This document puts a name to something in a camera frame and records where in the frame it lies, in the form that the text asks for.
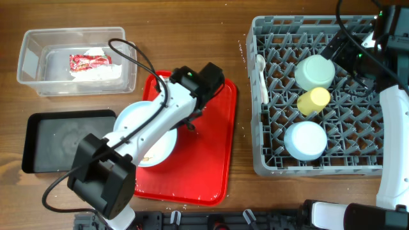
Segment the white plastic fork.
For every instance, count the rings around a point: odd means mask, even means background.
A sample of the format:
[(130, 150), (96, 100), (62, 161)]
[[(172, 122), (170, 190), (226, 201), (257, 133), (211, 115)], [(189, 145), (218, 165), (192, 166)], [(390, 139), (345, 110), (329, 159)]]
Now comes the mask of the white plastic fork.
[(263, 79), (260, 80), (261, 96), (263, 97), (263, 104), (269, 103), (268, 91)]

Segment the red snack wrapper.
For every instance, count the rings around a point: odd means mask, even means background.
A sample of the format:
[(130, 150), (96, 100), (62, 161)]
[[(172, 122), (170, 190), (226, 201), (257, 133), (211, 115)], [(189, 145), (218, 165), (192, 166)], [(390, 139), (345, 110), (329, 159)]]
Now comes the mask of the red snack wrapper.
[(110, 56), (70, 55), (70, 71), (82, 72), (103, 65), (112, 64)]

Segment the yellow cup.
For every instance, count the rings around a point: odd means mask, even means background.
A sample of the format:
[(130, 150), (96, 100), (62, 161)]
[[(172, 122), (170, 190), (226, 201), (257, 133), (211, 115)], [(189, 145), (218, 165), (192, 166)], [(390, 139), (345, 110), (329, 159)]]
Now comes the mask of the yellow cup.
[(331, 95), (327, 89), (317, 87), (298, 98), (297, 108), (303, 115), (308, 116), (312, 112), (321, 112), (328, 105), (330, 99)]

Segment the light blue bowl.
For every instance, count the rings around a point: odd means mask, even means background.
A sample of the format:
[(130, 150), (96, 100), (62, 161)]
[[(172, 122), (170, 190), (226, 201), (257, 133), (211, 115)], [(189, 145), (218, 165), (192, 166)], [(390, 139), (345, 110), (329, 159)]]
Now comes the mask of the light blue bowl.
[(327, 134), (319, 124), (312, 121), (294, 123), (284, 134), (284, 146), (297, 160), (316, 160), (327, 147)]

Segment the white plastic spoon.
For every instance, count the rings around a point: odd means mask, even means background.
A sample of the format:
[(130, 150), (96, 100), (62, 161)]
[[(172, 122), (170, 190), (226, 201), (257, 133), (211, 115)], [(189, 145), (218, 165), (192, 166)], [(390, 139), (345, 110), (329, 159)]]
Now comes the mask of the white plastic spoon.
[(265, 69), (265, 59), (261, 54), (258, 54), (256, 56), (256, 64), (258, 67), (258, 72), (259, 72), (259, 81), (261, 79), (265, 80), (265, 76), (264, 76), (264, 69)]

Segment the white napkin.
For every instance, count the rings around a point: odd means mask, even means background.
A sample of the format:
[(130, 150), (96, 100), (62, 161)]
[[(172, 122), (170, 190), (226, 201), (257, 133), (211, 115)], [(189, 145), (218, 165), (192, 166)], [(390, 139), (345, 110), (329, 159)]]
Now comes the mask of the white napkin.
[[(87, 50), (84, 54), (76, 55), (89, 55), (89, 56), (108, 56), (100, 47), (93, 47)], [(116, 65), (112, 62), (110, 65), (103, 65), (90, 70), (82, 72), (71, 72), (73, 81), (105, 81), (110, 79), (118, 79), (121, 77), (122, 65)]]

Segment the green bowl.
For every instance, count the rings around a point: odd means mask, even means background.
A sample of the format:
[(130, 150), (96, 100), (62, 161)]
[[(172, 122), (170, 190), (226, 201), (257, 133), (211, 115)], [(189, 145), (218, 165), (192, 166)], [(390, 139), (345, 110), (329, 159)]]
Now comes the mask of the green bowl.
[(328, 89), (334, 76), (335, 66), (333, 62), (319, 54), (303, 59), (295, 67), (296, 83), (305, 91), (317, 87)]

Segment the light blue plate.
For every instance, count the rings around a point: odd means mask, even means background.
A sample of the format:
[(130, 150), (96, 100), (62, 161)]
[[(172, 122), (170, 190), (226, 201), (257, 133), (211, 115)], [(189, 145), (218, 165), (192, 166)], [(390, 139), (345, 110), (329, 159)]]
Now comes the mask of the light blue plate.
[[(136, 120), (145, 118), (150, 104), (150, 101), (140, 101), (130, 104), (117, 117), (113, 131), (117, 132), (128, 129), (129, 126), (136, 123)], [(147, 152), (150, 154), (156, 154), (156, 161), (141, 161), (139, 167), (153, 167), (161, 164), (174, 150), (177, 136), (177, 129), (167, 131)]]

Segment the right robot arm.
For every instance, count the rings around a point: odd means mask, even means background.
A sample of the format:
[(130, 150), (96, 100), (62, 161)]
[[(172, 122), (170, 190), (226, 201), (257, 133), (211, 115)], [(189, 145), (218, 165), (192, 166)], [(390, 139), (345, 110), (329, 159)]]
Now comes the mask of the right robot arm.
[(383, 172), (375, 206), (306, 200), (298, 229), (408, 229), (408, 7), (380, 7), (374, 48), (352, 36), (336, 10), (340, 30), (322, 52), (357, 75), (374, 78), (383, 113)]

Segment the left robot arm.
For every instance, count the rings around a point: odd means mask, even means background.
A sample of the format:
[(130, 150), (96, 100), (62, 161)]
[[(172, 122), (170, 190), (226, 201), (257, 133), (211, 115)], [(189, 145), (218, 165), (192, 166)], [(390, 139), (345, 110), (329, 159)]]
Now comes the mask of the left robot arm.
[(135, 211), (136, 168), (168, 131), (188, 123), (224, 85), (222, 69), (208, 63), (196, 73), (187, 66), (157, 78), (160, 94), (148, 112), (125, 128), (99, 139), (89, 134), (79, 143), (67, 186), (90, 204), (108, 229), (130, 229)]

